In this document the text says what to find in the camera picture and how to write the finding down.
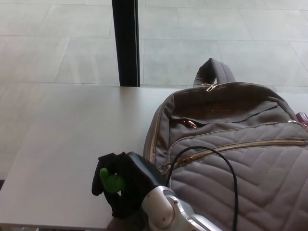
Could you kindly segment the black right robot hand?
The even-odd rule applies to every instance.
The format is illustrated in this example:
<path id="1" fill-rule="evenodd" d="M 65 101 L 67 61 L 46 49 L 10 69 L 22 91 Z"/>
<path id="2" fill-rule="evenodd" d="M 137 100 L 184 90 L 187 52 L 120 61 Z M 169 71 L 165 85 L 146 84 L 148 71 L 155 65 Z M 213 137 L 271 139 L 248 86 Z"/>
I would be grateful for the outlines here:
<path id="1" fill-rule="evenodd" d="M 104 194 L 112 216 L 125 219 L 138 211 L 146 195 L 166 180 L 158 168 L 141 155 L 110 153 L 98 158 L 91 192 Z"/>

